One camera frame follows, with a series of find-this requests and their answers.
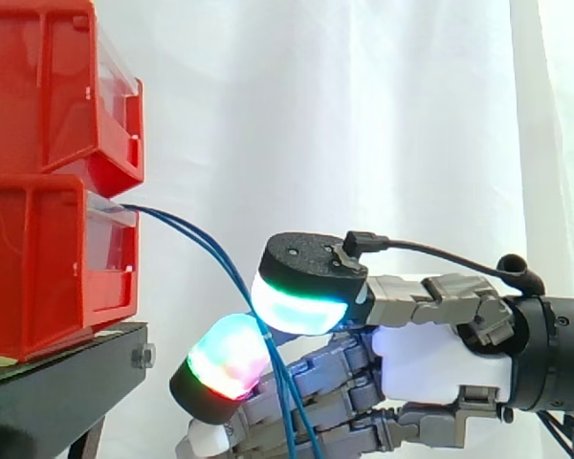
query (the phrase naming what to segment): black cable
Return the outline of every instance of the black cable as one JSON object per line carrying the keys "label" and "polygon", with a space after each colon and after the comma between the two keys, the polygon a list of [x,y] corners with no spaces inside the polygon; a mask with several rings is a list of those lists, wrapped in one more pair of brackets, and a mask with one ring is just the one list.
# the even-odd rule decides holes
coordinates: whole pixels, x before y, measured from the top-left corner
{"label": "black cable", "polygon": [[540,411],[540,415],[546,418],[546,420],[551,423],[559,432],[561,432],[565,438],[568,440],[570,439],[572,436],[570,430],[564,426],[559,419],[557,419],[548,411]]}
{"label": "black cable", "polygon": [[519,273],[510,273],[508,271],[495,270],[493,268],[489,268],[488,266],[481,265],[472,260],[464,258],[463,256],[450,253],[449,251],[442,251],[435,247],[425,246],[423,244],[417,244],[415,242],[398,241],[395,239],[391,239],[389,247],[391,249],[418,251],[420,253],[424,253],[425,255],[431,255],[435,256],[436,258],[442,258],[443,260],[450,261],[456,265],[464,266],[473,271],[478,271],[479,273],[490,275],[492,277],[499,277],[500,279],[506,279],[506,278],[520,279],[525,275],[525,271]]}
{"label": "black cable", "polygon": [[569,446],[569,444],[562,438],[560,432],[553,427],[551,421],[546,419],[542,413],[536,414],[538,414],[538,417],[540,418],[542,424],[546,427],[546,430],[548,430],[548,433],[553,436],[559,446],[562,447],[562,449],[567,453],[568,457],[574,457],[574,451],[572,451],[572,448]]}

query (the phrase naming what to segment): robotic hand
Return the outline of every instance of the robotic hand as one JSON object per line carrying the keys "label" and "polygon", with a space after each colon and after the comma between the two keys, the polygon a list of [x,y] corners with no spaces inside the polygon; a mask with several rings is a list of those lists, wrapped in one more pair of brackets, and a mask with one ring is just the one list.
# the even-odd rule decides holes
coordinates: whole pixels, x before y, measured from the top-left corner
{"label": "robotic hand", "polygon": [[[521,295],[502,297],[477,275],[422,282],[369,276],[361,255],[389,248],[422,251],[500,277]],[[279,345],[331,334],[327,345],[288,366],[326,457],[393,451],[403,442],[464,448],[468,419],[512,422],[513,408],[538,412],[574,445],[574,299],[544,296],[541,280],[516,255],[491,270],[371,233],[349,232],[344,240],[283,233],[268,242],[252,296]],[[247,316],[241,316],[244,323]],[[200,354],[197,348],[172,378],[173,396],[195,418],[177,448],[184,459],[289,457],[275,375],[260,378],[268,360],[261,337],[252,334],[254,320],[249,325],[230,338],[234,326],[224,322],[201,341],[215,336],[226,342],[215,356],[228,369],[225,384],[225,374],[201,377],[205,371],[195,367],[200,358],[191,359]],[[243,346],[247,351],[226,366]],[[254,376],[238,377],[247,373],[243,366]],[[242,383],[229,396],[217,390],[234,381]],[[385,399],[407,403],[376,409]],[[290,404],[298,457],[312,458]],[[549,409],[565,413],[565,426]]]}

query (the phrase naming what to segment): red storage bin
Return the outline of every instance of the red storage bin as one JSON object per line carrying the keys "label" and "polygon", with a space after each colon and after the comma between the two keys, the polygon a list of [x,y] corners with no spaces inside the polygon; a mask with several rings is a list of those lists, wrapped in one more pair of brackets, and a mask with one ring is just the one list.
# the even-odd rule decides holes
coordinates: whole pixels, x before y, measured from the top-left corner
{"label": "red storage bin", "polygon": [[137,309],[138,216],[74,176],[0,176],[0,356],[25,361]]}
{"label": "red storage bin", "polygon": [[0,174],[76,174],[104,197],[140,184],[142,100],[90,0],[0,0]]}

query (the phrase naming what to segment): white curtain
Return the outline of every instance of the white curtain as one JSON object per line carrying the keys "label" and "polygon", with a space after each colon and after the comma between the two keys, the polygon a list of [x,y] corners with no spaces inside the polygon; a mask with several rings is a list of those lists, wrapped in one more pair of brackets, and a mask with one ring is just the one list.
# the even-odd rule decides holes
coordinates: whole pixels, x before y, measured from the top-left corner
{"label": "white curtain", "polygon": [[[522,189],[536,182],[521,176],[527,99],[508,0],[96,4],[145,83],[146,183],[120,199],[208,230],[247,279],[285,230],[372,230],[490,265],[509,251],[545,259],[531,252],[540,217]],[[384,273],[455,271],[402,252],[366,261]],[[141,284],[136,319],[149,322],[157,364],[109,414],[102,459],[174,457],[189,417],[167,381],[218,318],[245,309],[208,256],[148,220]],[[391,456],[541,455],[537,421],[522,414],[465,451],[407,445]]]}

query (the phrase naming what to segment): green light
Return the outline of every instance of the green light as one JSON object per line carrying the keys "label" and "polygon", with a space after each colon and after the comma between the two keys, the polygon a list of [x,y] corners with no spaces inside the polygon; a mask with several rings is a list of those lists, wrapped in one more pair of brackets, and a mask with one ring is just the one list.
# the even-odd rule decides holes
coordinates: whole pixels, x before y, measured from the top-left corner
{"label": "green light", "polygon": [[232,400],[246,396],[270,362],[257,322],[234,314],[215,323],[189,351],[189,368],[209,389]]}
{"label": "green light", "polygon": [[342,301],[285,294],[267,284],[259,274],[251,296],[255,311],[264,322],[294,335],[325,335],[341,321],[347,308]]}

